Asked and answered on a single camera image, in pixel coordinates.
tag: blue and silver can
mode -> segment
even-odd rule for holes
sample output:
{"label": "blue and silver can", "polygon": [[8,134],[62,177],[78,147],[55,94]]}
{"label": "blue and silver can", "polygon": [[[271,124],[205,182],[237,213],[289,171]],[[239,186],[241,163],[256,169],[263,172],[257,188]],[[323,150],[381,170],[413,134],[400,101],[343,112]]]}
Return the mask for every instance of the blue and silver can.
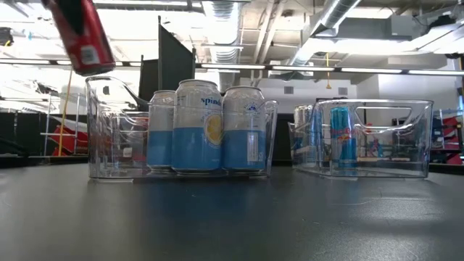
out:
{"label": "blue and silver can", "polygon": [[312,105],[303,104],[295,107],[295,137],[294,137],[294,161],[302,167],[316,166],[317,158],[317,125],[312,116]]}
{"label": "blue and silver can", "polygon": [[265,103],[261,90],[229,88],[223,100],[223,168],[234,172],[265,169]]}
{"label": "blue and silver can", "polygon": [[354,118],[349,108],[331,109],[331,167],[335,169],[356,168],[356,145]]}
{"label": "blue and silver can", "polygon": [[155,91],[149,108],[146,163],[151,168],[170,168],[175,91]]}
{"label": "blue and silver can", "polygon": [[175,95],[173,169],[185,174],[219,169],[223,117],[218,86],[183,80]]}

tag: red can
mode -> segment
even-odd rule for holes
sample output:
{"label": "red can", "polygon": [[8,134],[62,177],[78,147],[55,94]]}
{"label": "red can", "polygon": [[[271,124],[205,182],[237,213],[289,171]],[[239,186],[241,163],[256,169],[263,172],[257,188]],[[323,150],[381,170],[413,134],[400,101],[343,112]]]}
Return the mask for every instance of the red can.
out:
{"label": "red can", "polygon": [[74,71],[82,76],[115,68],[111,48],[92,0],[42,0],[50,9]]}

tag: lemon logo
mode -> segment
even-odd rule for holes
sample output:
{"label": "lemon logo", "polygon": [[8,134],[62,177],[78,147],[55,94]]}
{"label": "lemon logo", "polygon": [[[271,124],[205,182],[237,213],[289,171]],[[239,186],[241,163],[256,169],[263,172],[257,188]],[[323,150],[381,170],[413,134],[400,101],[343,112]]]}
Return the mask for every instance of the lemon logo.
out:
{"label": "lemon logo", "polygon": [[206,119],[205,134],[212,144],[220,145],[220,140],[222,136],[222,125],[220,115],[210,115]]}

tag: sparkling water can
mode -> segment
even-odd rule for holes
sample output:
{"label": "sparkling water can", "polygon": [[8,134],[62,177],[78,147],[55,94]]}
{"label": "sparkling water can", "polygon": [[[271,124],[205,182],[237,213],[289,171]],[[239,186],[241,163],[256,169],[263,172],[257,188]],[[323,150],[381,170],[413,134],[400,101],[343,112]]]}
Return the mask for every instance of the sparkling water can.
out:
{"label": "sparkling water can", "polygon": [[175,91],[155,91],[150,100],[146,163],[151,168],[171,166],[174,104]]}
{"label": "sparkling water can", "polygon": [[223,168],[234,172],[264,170],[266,158],[265,103],[261,90],[228,89],[223,100]]}
{"label": "sparkling water can", "polygon": [[220,169],[223,116],[218,86],[183,80],[175,95],[173,169],[183,174]]}

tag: red bull can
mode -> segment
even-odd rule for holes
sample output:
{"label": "red bull can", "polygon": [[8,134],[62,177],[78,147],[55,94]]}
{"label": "red bull can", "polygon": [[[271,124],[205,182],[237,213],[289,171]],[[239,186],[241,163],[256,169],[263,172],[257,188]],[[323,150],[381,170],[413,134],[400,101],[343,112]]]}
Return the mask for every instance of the red bull can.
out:
{"label": "red bull can", "polygon": [[356,145],[354,118],[349,108],[331,109],[331,169],[356,168]]}

